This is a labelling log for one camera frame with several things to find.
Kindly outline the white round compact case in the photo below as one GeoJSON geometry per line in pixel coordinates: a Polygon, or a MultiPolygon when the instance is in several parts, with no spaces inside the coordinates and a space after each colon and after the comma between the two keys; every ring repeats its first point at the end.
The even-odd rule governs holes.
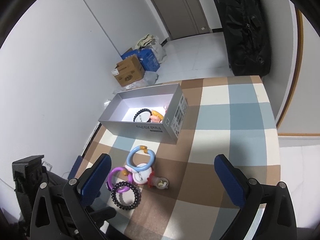
{"type": "Polygon", "coordinates": [[[128,165],[125,165],[125,168],[131,172],[133,181],[138,185],[144,185],[148,182],[148,178],[150,174],[152,173],[153,169],[151,165],[148,165],[147,163],[140,163],[136,166],[136,168],[144,167],[146,168],[142,171],[136,172],[133,168],[129,167],[128,165]]]}

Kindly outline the pink doll figure charm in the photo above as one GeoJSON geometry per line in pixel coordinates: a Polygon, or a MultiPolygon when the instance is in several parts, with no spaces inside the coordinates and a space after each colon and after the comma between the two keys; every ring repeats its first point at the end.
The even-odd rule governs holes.
{"type": "Polygon", "coordinates": [[[164,116],[161,115],[159,112],[152,110],[150,115],[151,122],[154,123],[161,123],[163,121],[164,116]]]}

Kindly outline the white round badge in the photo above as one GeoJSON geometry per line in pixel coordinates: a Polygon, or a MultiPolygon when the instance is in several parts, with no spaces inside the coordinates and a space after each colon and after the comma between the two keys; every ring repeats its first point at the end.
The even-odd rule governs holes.
{"type": "Polygon", "coordinates": [[[150,113],[149,112],[142,112],[136,115],[135,122],[149,122],[150,120],[150,113]]]}

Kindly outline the checkered tablecloth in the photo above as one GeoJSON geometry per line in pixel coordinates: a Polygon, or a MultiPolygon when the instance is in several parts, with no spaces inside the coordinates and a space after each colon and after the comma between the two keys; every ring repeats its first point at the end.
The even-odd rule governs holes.
{"type": "Polygon", "coordinates": [[[169,180],[166,190],[144,185],[142,201],[118,210],[110,225],[130,239],[219,239],[237,214],[214,170],[224,154],[248,178],[280,181],[279,141],[271,105],[258,76],[181,81],[188,110],[178,142],[162,144],[113,135],[101,128],[78,173],[107,153],[113,167],[145,145],[156,154],[155,174],[169,180]]]}

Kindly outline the grey phone box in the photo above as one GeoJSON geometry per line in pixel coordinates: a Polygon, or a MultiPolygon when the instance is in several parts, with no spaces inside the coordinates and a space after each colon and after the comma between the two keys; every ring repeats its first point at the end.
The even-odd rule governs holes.
{"type": "Polygon", "coordinates": [[[116,94],[99,122],[112,134],[176,144],[188,104],[178,83],[116,94]]]}

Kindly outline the brown cardboard box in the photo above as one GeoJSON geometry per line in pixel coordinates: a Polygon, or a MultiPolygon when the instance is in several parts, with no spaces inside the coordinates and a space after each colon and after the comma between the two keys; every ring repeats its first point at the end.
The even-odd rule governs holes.
{"type": "Polygon", "coordinates": [[[121,87],[125,87],[141,80],[144,77],[145,70],[138,57],[136,55],[132,55],[117,63],[116,68],[114,68],[111,73],[121,87]]]}

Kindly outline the grey plastic mailer bag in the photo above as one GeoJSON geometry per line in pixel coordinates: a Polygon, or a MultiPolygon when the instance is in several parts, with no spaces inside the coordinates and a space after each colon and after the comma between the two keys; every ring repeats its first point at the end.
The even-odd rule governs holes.
{"type": "Polygon", "coordinates": [[[144,74],[144,77],[141,80],[135,81],[129,85],[121,87],[120,90],[125,91],[130,89],[153,86],[157,80],[158,80],[158,74],[156,72],[146,71],[144,74]]]}

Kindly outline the blue cardboard box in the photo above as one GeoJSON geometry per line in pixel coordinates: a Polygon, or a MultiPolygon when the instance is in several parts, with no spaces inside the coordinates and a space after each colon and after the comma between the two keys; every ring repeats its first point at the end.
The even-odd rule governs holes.
{"type": "Polygon", "coordinates": [[[146,71],[157,72],[157,70],[160,68],[160,64],[151,49],[128,50],[123,55],[121,55],[121,58],[124,60],[133,55],[136,55],[138,57],[141,65],[146,71]]]}

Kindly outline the white bag with clothes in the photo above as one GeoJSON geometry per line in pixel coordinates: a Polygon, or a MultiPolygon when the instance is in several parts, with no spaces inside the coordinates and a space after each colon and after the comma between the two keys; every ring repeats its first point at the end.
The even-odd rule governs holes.
{"type": "Polygon", "coordinates": [[[151,49],[159,64],[162,64],[167,59],[167,54],[160,44],[157,36],[153,36],[151,34],[144,36],[137,42],[135,48],[138,51],[143,49],[151,49]]]}

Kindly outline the black backpack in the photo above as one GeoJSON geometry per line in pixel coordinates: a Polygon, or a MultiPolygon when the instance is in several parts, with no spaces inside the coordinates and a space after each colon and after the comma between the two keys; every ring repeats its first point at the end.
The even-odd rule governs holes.
{"type": "Polygon", "coordinates": [[[261,0],[218,0],[229,67],[235,76],[266,76],[271,45],[261,0]]]}

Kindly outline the grey door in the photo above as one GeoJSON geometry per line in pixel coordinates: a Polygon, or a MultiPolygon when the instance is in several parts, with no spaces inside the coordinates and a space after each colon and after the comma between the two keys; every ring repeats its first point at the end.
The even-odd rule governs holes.
{"type": "Polygon", "coordinates": [[[210,33],[199,0],[151,0],[172,40],[210,33]]]}

